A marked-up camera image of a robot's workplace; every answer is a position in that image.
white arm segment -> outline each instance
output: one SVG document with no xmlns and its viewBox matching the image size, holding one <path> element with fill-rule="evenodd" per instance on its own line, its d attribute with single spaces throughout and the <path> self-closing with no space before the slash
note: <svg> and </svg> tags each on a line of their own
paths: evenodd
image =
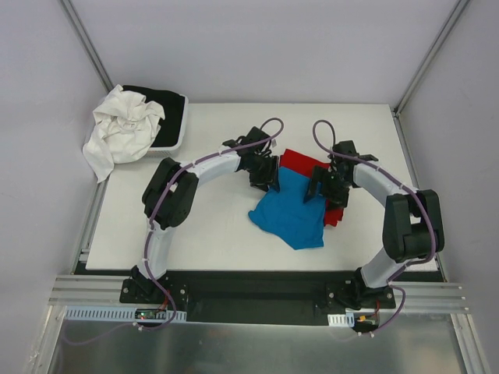
<svg viewBox="0 0 499 374">
<path fill-rule="evenodd" d="M 196 174 L 199 179 L 197 184 L 199 188 L 202 184 L 212 181 L 221 175 L 234 173 L 237 170 L 240 161 L 241 157 L 238 156 L 236 152 L 231 152 L 196 164 L 193 168 L 190 168 L 188 172 Z M 183 162 L 181 163 L 181 166 L 188 163 L 189 162 Z M 170 250 L 170 245 L 172 244 L 175 229 L 176 228 L 166 228 L 166 230 L 161 230 L 161 226 L 156 221 L 154 222 L 154 229 L 152 230 L 153 233 L 150 238 L 147 257 L 149 258 L 148 263 L 150 271 L 155 279 L 158 279 L 166 273 L 168 267 L 168 252 Z M 141 260 L 137 266 L 140 273 L 147 279 L 150 279 L 143 260 Z"/>
<path fill-rule="evenodd" d="M 371 161 L 370 163 L 379 166 L 377 162 Z M 353 181 L 374 196 L 382 206 L 385 206 L 387 196 L 396 193 L 407 195 L 407 192 L 400 189 L 394 182 L 365 164 L 357 164 L 354 167 Z M 413 187 L 408 187 L 412 191 L 416 191 Z M 388 284 L 387 279 L 407 262 L 396 263 L 382 248 L 368 264 L 362 266 L 360 273 L 368 288 L 380 288 L 386 286 Z"/>
</svg>

gray wall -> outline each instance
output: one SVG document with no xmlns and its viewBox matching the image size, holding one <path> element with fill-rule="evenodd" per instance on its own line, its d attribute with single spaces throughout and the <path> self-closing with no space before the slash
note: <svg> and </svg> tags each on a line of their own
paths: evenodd
<svg viewBox="0 0 499 374">
<path fill-rule="evenodd" d="M 475 0 L 402 114 L 422 187 L 441 197 L 451 280 L 466 284 L 499 372 L 499 2 Z"/>
<path fill-rule="evenodd" d="M 55 0 L 0 19 L 0 372 L 18 373 L 95 185 L 81 146 L 104 89 Z"/>
<path fill-rule="evenodd" d="M 192 102 L 395 105 L 455 1 L 73 2 L 115 83 Z"/>
</svg>

crumpled white towel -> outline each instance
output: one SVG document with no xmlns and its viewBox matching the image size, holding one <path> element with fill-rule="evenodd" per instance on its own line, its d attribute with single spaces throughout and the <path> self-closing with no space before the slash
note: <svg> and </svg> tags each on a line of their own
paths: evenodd
<svg viewBox="0 0 499 374">
<path fill-rule="evenodd" d="M 165 119 L 163 107 L 155 101 L 116 86 L 94 110 L 95 127 L 83 146 L 83 155 L 94 169 L 97 183 L 104 181 L 115 164 L 139 160 L 156 139 Z"/>
</svg>

white table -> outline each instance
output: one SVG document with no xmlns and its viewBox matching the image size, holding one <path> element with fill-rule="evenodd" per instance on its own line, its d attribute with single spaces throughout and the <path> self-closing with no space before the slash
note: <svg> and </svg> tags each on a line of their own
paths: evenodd
<svg viewBox="0 0 499 374">
<path fill-rule="evenodd" d="M 186 136 L 175 157 L 191 161 L 217 150 L 227 139 L 248 133 L 270 117 L 285 123 L 274 154 L 285 148 L 327 161 L 313 141 L 317 119 L 333 122 L 338 141 L 352 139 L 403 182 L 409 182 L 395 124 L 387 105 L 365 104 L 191 104 Z M 265 131 L 274 133 L 278 123 Z M 331 143 L 327 126 L 319 136 Z M 143 252 L 146 217 L 141 197 L 160 159 L 116 165 L 112 172 L 88 257 L 88 270 L 128 270 Z M 324 247 L 295 251 L 275 235 L 261 231 L 247 216 L 264 192 L 250 188 L 248 173 L 220 177 L 196 192 L 187 220 L 173 238 L 170 270 L 354 270 L 381 248 L 383 207 L 366 191 L 350 192 L 349 206 L 336 228 L 324 229 Z M 411 270 L 436 270 L 436 263 Z"/>
</svg>

blue cloth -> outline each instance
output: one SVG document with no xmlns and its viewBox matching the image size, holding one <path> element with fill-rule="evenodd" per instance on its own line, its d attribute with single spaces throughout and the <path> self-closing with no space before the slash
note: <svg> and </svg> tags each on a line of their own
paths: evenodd
<svg viewBox="0 0 499 374">
<path fill-rule="evenodd" d="M 309 179 L 288 168 L 279 168 L 281 191 L 269 190 L 250 220 L 264 231 L 276 234 L 293 249 L 324 246 L 325 199 L 314 197 L 303 203 Z"/>
</svg>

